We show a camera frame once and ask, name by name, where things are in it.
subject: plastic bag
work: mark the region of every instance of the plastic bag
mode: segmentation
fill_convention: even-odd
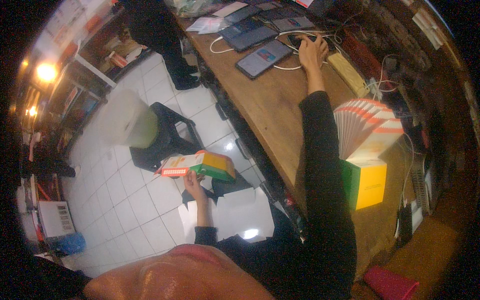
[[[228,27],[228,24],[223,20],[222,17],[198,18],[198,20],[190,25],[186,31],[198,31],[198,34],[203,35],[208,33],[216,33],[226,27]]]
[[[80,232],[75,232],[64,236],[61,240],[57,241],[57,250],[65,253],[66,255],[72,255],[80,253],[85,250],[85,239]]]
[[[165,3],[174,7],[174,12],[182,18],[198,17],[215,12],[225,5],[221,0],[165,0]]]

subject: wooden table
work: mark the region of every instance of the wooden table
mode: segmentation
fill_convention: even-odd
[[[185,29],[192,21],[179,19],[179,23]],[[303,131],[298,107],[298,103],[307,96],[305,72],[302,69],[270,69],[257,79],[250,80],[235,68],[235,63],[253,50],[214,54],[210,51],[210,44],[218,34],[186,34],[248,122],[297,204],[305,212],[305,189],[301,180],[304,171]],[[213,46],[214,51],[228,48],[224,40]],[[279,63],[279,66],[287,68],[299,65],[296,55]],[[324,64],[322,71],[332,108],[355,98],[329,65]],[[384,201],[352,212],[357,234],[358,276],[365,272],[372,261],[388,259],[395,242],[396,211],[406,173],[404,154],[398,146],[394,146],[382,159],[388,165]],[[409,185],[407,195],[412,194],[413,189]]]

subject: black chair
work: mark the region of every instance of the black chair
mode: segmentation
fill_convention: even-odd
[[[144,170],[157,171],[160,162],[175,154],[189,155],[202,150],[202,142],[195,130],[195,123],[165,105],[155,102],[150,106],[158,117],[158,135],[146,149],[130,147],[133,164]],[[180,137],[175,124],[184,122],[193,142]]]

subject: black long-sleeve shirt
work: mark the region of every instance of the black long-sleeve shirt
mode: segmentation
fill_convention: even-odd
[[[196,227],[195,243],[222,250],[277,299],[349,299],[357,247],[327,93],[308,95],[300,109],[309,215],[306,241],[302,244],[290,236],[249,244],[235,236],[216,242],[215,228]]]

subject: yellow power bank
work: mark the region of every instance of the yellow power bank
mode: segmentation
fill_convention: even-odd
[[[343,55],[340,53],[330,55],[327,58],[327,62],[343,78],[358,98],[363,98],[370,92],[370,89],[367,87],[363,78],[343,57]]]

